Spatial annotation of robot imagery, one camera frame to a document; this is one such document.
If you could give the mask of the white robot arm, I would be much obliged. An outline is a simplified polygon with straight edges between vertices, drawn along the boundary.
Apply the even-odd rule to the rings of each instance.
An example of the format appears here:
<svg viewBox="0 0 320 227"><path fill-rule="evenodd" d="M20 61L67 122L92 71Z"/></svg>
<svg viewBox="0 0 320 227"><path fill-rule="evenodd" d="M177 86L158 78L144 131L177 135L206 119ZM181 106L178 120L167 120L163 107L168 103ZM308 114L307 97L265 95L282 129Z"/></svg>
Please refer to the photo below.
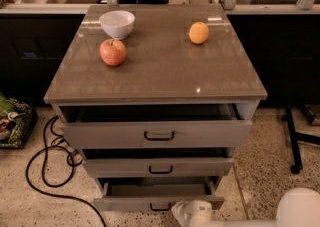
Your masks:
<svg viewBox="0 0 320 227"><path fill-rule="evenodd" d="M214 220L212 211L201 200L179 201L171 209L182 227L320 227L320 194L308 188L287 191L273 220Z"/></svg>

